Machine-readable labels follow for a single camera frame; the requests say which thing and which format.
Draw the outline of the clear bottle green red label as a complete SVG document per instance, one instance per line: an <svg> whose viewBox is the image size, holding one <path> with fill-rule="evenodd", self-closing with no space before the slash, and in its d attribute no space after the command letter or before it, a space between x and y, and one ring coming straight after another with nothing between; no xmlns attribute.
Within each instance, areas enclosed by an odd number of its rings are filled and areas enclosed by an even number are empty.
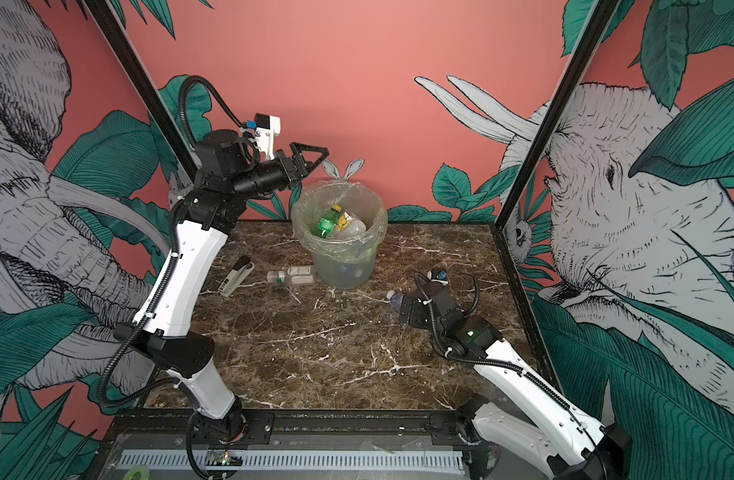
<svg viewBox="0 0 734 480"><path fill-rule="evenodd" d="M353 222L353 220L354 220L354 217L351 216L348 212L344 211L336 223L336 229L338 231L346 230L349 227L349 225Z"/></svg>

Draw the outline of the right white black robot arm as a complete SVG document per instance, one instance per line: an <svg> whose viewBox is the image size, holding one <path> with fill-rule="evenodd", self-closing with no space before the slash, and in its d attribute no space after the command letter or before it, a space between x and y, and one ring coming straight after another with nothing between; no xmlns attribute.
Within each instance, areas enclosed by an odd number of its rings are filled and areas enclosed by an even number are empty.
<svg viewBox="0 0 734 480"><path fill-rule="evenodd" d="M427 331L438 355L473 367L526 416L519 419L478 396L458 410L462 440L498 444L550 479L629 477L630 434L565 398L474 306L459 306L447 281L419 277L414 291L389 291L386 298L401 324Z"/></svg>

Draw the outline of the clear bottle white cap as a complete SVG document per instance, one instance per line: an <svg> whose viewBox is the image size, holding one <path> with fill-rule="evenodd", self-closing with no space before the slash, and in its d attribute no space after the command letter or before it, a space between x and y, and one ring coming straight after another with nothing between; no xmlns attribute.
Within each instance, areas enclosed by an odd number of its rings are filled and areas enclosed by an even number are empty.
<svg viewBox="0 0 734 480"><path fill-rule="evenodd" d="M401 291L390 290L386 294L386 299L393 311L400 313L405 295Z"/></svg>

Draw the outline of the white bottle red label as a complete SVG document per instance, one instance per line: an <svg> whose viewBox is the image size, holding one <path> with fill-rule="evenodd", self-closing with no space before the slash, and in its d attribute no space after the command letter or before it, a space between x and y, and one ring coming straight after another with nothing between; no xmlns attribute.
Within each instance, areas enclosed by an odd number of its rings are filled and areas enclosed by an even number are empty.
<svg viewBox="0 0 734 480"><path fill-rule="evenodd" d="M344 231L338 231L338 234L341 238L350 239L354 237L359 237L363 235L366 231L367 227L365 223L358 218L354 218L349 227Z"/></svg>

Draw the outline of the clear bottle green cap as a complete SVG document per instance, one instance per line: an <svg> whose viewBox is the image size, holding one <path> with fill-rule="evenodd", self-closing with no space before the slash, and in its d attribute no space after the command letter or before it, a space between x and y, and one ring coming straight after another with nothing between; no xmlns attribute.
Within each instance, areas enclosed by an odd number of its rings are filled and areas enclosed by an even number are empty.
<svg viewBox="0 0 734 480"><path fill-rule="evenodd" d="M316 283L316 273L313 266L291 266L285 270L269 271L266 280L271 284L313 285Z"/></svg>

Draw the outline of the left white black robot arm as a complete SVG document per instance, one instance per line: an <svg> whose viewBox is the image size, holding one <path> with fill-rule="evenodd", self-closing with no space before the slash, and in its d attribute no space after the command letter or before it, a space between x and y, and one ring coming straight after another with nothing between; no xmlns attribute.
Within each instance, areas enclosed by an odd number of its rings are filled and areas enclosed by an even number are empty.
<svg viewBox="0 0 734 480"><path fill-rule="evenodd" d="M238 397L226 386L213 359L212 338L191 329L195 302L206 276L250 200L293 189L329 156L325 147L297 142L285 154L273 148L280 131L277 117L258 114L251 122L236 120L235 129L213 130L196 139L186 111L191 89L203 86L224 112L230 109L214 86L189 76L178 93L178 115L187 143L201 162L193 189L170 211L171 248L151 293L132 322L114 330L120 342L95 390L103 408L121 407L150 391L173 386L189 399L192 422L219 442L240 440L246 421ZM134 350L166 372L120 399L108 398L112 373Z"/></svg>

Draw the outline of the green soda bottle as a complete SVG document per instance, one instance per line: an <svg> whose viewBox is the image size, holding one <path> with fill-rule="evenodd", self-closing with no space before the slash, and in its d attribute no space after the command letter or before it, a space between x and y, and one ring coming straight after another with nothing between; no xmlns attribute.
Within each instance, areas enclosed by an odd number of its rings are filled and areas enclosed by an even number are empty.
<svg viewBox="0 0 734 480"><path fill-rule="evenodd" d="M312 234L315 237L327 239L338 227L340 219L342 218L342 208L335 204L323 214L316 225L312 229Z"/></svg>

